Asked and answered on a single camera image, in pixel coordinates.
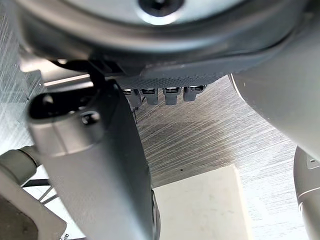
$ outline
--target gray cable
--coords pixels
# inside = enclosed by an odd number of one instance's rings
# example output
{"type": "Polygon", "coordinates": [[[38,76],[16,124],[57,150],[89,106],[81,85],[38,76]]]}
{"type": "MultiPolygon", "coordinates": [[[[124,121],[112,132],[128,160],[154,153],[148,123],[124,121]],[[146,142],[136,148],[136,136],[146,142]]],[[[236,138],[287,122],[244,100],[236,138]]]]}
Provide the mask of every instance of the gray cable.
{"type": "Polygon", "coordinates": [[[50,203],[52,200],[55,200],[56,198],[58,198],[59,196],[56,194],[56,195],[53,195],[52,197],[49,197],[47,200],[43,201],[42,204],[43,205],[46,205],[48,203],[50,203]]]}
{"type": "Polygon", "coordinates": [[[50,187],[48,188],[48,190],[45,191],[45,193],[44,193],[38,200],[41,202],[41,200],[44,199],[44,197],[47,196],[48,193],[50,193],[50,191],[51,191],[53,188],[54,188],[53,186],[50,186],[50,187]]]}

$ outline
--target cable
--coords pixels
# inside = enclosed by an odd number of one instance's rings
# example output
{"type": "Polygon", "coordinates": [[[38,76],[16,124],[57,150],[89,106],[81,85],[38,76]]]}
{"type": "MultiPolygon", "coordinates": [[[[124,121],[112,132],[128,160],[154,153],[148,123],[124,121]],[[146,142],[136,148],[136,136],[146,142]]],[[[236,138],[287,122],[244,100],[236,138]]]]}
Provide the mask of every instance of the cable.
{"type": "Polygon", "coordinates": [[[22,187],[39,187],[39,186],[51,186],[49,179],[32,179],[26,182],[22,187]]]}
{"type": "Polygon", "coordinates": [[[45,193],[38,199],[38,201],[41,202],[42,199],[45,198],[45,196],[48,195],[48,193],[50,193],[50,191],[53,189],[54,187],[53,186],[50,186],[49,189],[47,191],[45,191],[45,193]]]}
{"type": "Polygon", "coordinates": [[[41,202],[43,205],[46,205],[48,203],[50,203],[52,200],[55,200],[56,198],[58,198],[58,194],[53,195],[52,197],[49,197],[47,200],[44,200],[43,202],[41,202]]]}

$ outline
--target white foam block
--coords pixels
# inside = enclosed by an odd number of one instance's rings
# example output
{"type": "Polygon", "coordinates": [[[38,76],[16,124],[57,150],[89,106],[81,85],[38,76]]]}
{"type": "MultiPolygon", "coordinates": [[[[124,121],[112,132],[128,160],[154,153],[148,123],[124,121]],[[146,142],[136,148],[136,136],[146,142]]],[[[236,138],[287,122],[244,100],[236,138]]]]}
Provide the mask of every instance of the white foam block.
{"type": "Polygon", "coordinates": [[[251,240],[251,224],[234,165],[154,189],[160,240],[251,240]]]}

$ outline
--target brushed metal surface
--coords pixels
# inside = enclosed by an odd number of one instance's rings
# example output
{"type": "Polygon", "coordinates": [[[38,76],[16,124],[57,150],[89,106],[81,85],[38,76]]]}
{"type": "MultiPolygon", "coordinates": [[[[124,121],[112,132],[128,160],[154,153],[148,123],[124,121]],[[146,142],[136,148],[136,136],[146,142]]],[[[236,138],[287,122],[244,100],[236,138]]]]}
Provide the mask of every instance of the brushed metal surface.
{"type": "MultiPolygon", "coordinates": [[[[38,73],[17,66],[18,42],[0,3],[0,154],[32,143],[25,125],[28,99],[44,90],[38,73]]],[[[195,102],[176,106],[145,101],[137,126],[154,186],[234,163],[239,169],[255,240],[307,240],[296,200],[296,146],[232,88],[227,78],[195,102]]]]}

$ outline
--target cylindrical joint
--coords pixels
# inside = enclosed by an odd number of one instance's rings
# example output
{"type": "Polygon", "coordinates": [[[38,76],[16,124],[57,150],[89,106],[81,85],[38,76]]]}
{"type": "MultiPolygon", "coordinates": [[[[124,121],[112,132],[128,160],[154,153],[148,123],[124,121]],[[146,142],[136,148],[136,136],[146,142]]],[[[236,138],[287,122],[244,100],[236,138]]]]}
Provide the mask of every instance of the cylindrical joint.
{"type": "Polygon", "coordinates": [[[34,146],[9,150],[0,155],[0,171],[19,185],[28,181],[37,172],[39,165],[34,146]]]}

